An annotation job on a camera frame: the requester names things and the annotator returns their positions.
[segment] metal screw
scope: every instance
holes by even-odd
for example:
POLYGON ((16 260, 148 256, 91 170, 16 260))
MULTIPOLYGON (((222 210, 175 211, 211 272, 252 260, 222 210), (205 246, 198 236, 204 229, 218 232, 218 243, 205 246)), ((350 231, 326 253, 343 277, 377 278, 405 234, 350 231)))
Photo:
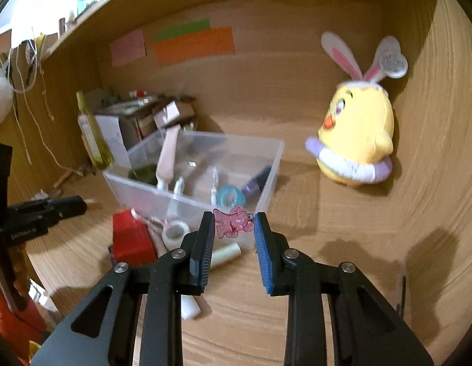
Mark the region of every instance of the metal screw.
POLYGON ((187 255, 187 252, 183 249, 175 249, 172 251, 172 257, 174 259, 183 259, 187 255))
POLYGON ((114 266, 114 271, 121 273, 121 272, 126 272, 129 268, 129 264, 127 263, 117 263, 114 266))
POLYGON ((349 261, 345 261, 344 263, 341 264, 341 269, 344 272, 352 273, 352 272, 355 272, 356 267, 353 263, 350 263, 349 261))
POLYGON ((299 257, 299 251, 297 249, 290 248, 285 251, 284 255, 287 259, 296 259, 299 257))

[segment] plush toy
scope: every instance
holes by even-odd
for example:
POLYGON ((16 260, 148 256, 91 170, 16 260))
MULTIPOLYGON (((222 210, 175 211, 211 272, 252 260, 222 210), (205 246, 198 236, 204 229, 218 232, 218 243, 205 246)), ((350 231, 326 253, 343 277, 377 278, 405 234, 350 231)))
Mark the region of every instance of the plush toy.
POLYGON ((336 34, 324 33, 321 43, 352 81, 338 85, 318 138, 308 138, 306 149, 334 181, 347 185, 384 181, 392 171, 389 155, 394 149, 394 113, 386 90, 378 83, 385 77, 406 74, 407 60, 400 53, 399 42, 391 36, 384 38, 364 76, 336 34))

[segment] yellow bottle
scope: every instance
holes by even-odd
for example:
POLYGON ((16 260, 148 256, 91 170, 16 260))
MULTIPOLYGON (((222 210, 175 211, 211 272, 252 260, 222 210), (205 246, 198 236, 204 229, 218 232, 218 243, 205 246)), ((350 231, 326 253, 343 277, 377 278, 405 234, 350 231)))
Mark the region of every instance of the yellow bottle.
POLYGON ((109 147, 107 146, 102 132, 100 132, 99 125, 95 117, 92 115, 87 106, 82 91, 77 92, 77 102, 80 114, 78 116, 78 124, 82 130, 85 141, 90 148, 90 157, 93 163, 99 169, 106 169, 113 162, 113 157, 109 147))

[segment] pink sticky note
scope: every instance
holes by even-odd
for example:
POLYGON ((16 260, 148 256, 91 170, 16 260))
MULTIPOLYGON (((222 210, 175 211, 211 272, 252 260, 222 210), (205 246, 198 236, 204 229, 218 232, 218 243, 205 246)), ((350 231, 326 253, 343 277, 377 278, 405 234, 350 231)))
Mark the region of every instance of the pink sticky note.
POLYGON ((146 56, 143 29, 136 29, 123 35, 113 41, 110 47, 113 67, 122 66, 146 56))

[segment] bunny ear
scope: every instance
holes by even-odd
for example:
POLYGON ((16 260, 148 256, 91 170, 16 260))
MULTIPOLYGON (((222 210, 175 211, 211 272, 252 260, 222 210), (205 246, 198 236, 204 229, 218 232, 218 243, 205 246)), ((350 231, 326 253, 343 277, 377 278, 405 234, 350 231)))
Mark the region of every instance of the bunny ear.
POLYGON ((383 72, 383 69, 380 64, 380 58, 386 54, 402 56, 400 53, 399 41, 391 35, 385 37, 378 45, 377 52, 375 53, 375 58, 373 59, 372 67, 368 69, 368 71, 363 77, 365 81, 378 83, 387 76, 386 73, 383 72))
POLYGON ((363 74, 346 43, 336 34, 325 32, 321 37, 321 45, 331 59, 336 62, 354 80, 362 80, 363 74))

